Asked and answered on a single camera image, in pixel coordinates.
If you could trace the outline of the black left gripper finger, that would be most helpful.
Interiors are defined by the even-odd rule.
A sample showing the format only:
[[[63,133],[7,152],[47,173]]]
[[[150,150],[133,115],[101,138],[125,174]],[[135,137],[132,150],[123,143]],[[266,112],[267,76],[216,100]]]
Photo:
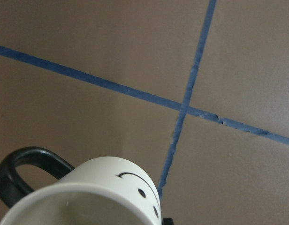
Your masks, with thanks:
[[[172,218],[163,218],[162,225],[174,225]]]

